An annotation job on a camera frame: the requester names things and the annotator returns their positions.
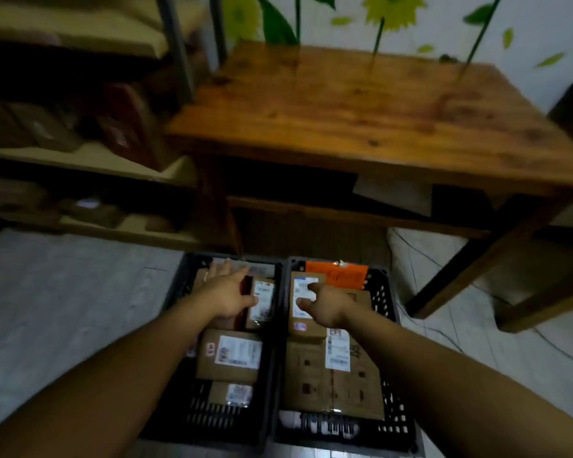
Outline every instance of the sunflower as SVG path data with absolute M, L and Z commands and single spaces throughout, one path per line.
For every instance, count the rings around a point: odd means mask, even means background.
M 407 29 L 409 25 L 416 25 L 416 9 L 426 8 L 427 3 L 425 0 L 365 0 L 363 6 L 367 8 L 365 23 L 380 25 L 373 50 L 375 54 L 383 31 L 398 31 L 402 27 Z
M 261 20 L 257 0 L 221 0 L 226 36 L 236 42 L 239 39 L 257 39 Z

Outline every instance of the black plastic crate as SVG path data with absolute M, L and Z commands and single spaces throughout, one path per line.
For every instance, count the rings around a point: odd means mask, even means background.
M 305 271 L 306 261 L 322 261 L 303 257 L 291 257 L 285 277 L 282 294 L 282 318 L 280 324 L 282 343 L 277 347 L 277 375 L 275 383 L 275 403 L 272 418 L 272 436 L 278 443 L 300 447 L 325 448 L 362 455 L 396 456 L 414 454 L 424 456 L 421 431 L 399 397 L 392 392 L 390 385 L 382 382 L 384 398 L 384 421 L 353 418 L 339 414 L 301 412 L 301 429 L 284 427 L 279 419 L 284 357 L 288 334 L 288 312 L 290 298 L 291 271 Z M 389 272 L 381 267 L 369 267 L 364 289 L 371 294 L 373 309 L 385 317 L 399 323 L 399 314 L 394 304 Z M 321 432 L 321 422 L 328 422 L 329 434 Z
M 231 258 L 275 266 L 274 317 L 259 331 L 263 351 L 257 382 L 248 408 L 219 406 L 208 403 L 212 381 L 195 378 L 197 358 L 184 358 L 170 379 L 151 418 L 140 433 L 143 439 L 187 443 L 248 453 L 261 453 L 265 448 L 274 394 L 277 324 L 284 302 L 283 289 L 286 262 L 257 256 L 229 256 L 216 253 L 186 254 L 176 272 L 166 297 L 164 310 L 191 292 L 199 268 L 208 267 L 212 257 Z

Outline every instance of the floor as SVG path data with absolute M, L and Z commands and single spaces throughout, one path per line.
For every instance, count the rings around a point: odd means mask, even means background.
M 412 230 L 280 215 L 237 215 L 248 253 L 343 259 L 392 268 L 398 302 L 420 290 L 464 240 Z M 424 321 L 403 325 L 512 377 L 573 416 L 573 312 L 518 335 L 496 329 L 496 299 L 517 302 L 564 273 L 549 246 L 526 247 Z M 0 233 L 0 422 L 35 392 L 160 310 L 182 253 L 85 238 L 6 229 Z M 530 263 L 534 270 L 522 274 Z M 525 276 L 524 285 L 513 278 Z M 442 456 L 425 438 L 428 457 Z M 131 458 L 230 454 L 138 440 Z M 346 454 L 270 443 L 268 457 Z

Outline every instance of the orange paper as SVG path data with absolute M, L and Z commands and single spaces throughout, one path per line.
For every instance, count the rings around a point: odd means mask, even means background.
M 337 288 L 363 289 L 367 269 L 367 265 L 346 264 L 346 267 L 340 267 L 331 262 L 306 262 L 306 272 L 324 273 L 327 284 Z

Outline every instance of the finger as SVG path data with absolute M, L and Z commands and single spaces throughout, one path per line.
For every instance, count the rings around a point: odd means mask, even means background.
M 303 311 L 308 311 L 312 306 L 312 300 L 306 299 L 305 297 L 298 297 L 295 303 Z
M 231 260 L 227 259 L 225 263 L 219 267 L 219 276 L 229 275 L 231 273 Z
M 259 302 L 259 298 L 254 295 L 243 295 L 242 303 L 245 307 L 254 307 Z
M 321 283 L 310 283 L 308 284 L 308 289 L 311 290 L 312 292 L 314 292 L 315 294 L 318 294 L 322 288 L 322 284 Z
M 231 276 L 236 282 L 240 282 L 244 279 L 244 277 L 248 274 L 248 270 L 250 267 L 243 267 L 239 269 L 237 272 L 234 272 Z
M 214 278 L 216 276 L 216 263 L 212 262 L 210 264 L 210 269 L 208 270 L 208 274 L 206 275 L 206 279 Z

